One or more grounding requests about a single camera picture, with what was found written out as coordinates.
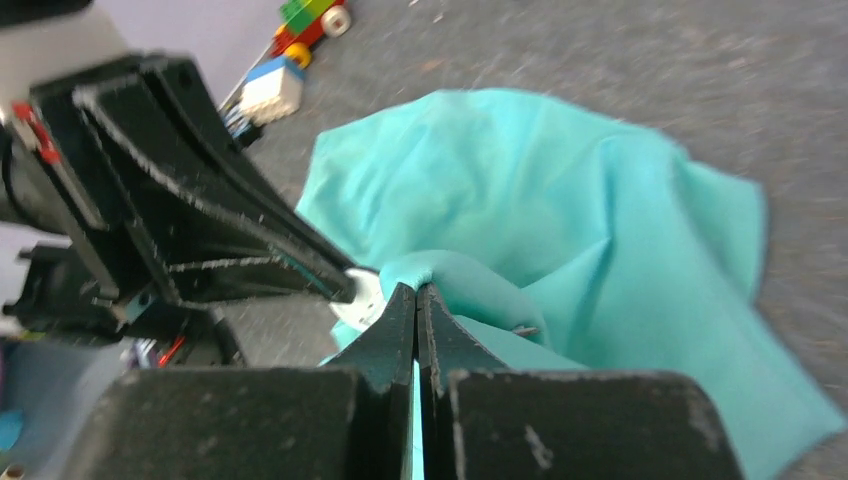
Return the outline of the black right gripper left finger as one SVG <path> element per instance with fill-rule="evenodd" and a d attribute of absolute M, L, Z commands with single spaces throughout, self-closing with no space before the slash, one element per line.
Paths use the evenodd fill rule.
<path fill-rule="evenodd" d="M 416 295 L 304 368 L 133 370 L 101 396 L 66 479 L 410 479 Z"/>

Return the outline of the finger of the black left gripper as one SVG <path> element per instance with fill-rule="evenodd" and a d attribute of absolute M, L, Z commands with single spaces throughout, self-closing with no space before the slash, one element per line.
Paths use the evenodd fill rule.
<path fill-rule="evenodd" d="M 354 262 L 299 217 L 256 168 L 225 127 L 194 61 L 187 56 L 146 56 L 139 75 L 168 117 L 170 129 L 207 171 L 264 216 L 261 224 L 279 238 L 297 241 L 328 264 L 346 270 Z"/>
<path fill-rule="evenodd" d="M 214 304 L 311 293 L 348 303 L 345 272 L 297 241 L 216 179 L 178 134 L 138 74 L 73 93 L 130 212 L 128 232 L 160 296 Z"/>

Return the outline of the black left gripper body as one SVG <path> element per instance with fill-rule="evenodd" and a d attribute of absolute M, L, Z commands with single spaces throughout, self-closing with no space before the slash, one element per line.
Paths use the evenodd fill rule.
<path fill-rule="evenodd" d="M 128 212 L 86 115 L 81 87 L 135 77 L 150 56 L 124 56 L 27 88 L 1 129 L 1 216 L 63 234 L 67 247 L 21 251 L 29 264 L 20 296 L 3 312 L 26 336 L 87 346 L 140 340 L 155 367 L 241 366 L 225 317 L 167 303 L 143 268 Z"/>

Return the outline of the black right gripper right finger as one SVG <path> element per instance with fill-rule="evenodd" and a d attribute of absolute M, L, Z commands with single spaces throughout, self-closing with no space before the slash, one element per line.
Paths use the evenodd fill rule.
<path fill-rule="evenodd" d="M 717 410 L 691 378 L 656 370 L 515 370 L 418 294 L 429 479 L 739 479 Z"/>

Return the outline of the blue starry round brooch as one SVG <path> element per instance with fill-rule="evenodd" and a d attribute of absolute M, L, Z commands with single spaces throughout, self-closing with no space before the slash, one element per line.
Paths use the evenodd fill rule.
<path fill-rule="evenodd" d="M 353 282 L 353 300 L 348 303 L 331 302 L 329 306 L 344 325 L 364 332 L 380 318 L 387 305 L 379 274 L 363 268 L 351 268 L 345 274 Z"/>

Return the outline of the mint green garment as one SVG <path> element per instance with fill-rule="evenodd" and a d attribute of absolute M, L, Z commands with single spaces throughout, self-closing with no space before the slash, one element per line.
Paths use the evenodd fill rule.
<path fill-rule="evenodd" d="M 297 212 L 382 290 L 435 284 L 518 369 L 661 369 L 710 396 L 749 479 L 847 427 L 755 307 L 755 182 L 552 97 L 440 90 L 320 134 Z"/>

